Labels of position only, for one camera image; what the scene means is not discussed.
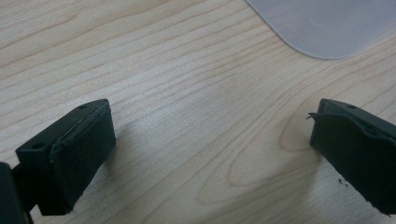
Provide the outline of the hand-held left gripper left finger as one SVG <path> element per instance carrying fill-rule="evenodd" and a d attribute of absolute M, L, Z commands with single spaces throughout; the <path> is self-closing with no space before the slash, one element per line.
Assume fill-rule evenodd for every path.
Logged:
<path fill-rule="evenodd" d="M 107 99 L 76 107 L 16 149 L 23 205 L 44 216 L 69 213 L 115 145 Z"/>

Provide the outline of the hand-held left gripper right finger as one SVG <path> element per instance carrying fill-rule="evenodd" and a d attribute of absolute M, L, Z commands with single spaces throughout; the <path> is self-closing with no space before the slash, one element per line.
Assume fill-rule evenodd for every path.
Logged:
<path fill-rule="evenodd" d="M 396 125 L 331 99 L 309 118 L 310 146 L 374 208 L 396 215 Z"/>

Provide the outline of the clear plastic storage box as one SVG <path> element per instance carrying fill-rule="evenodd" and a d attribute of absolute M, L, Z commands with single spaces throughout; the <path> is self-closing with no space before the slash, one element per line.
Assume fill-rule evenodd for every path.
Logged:
<path fill-rule="evenodd" d="M 343 59 L 396 27 L 396 0 L 246 0 L 289 46 Z"/>

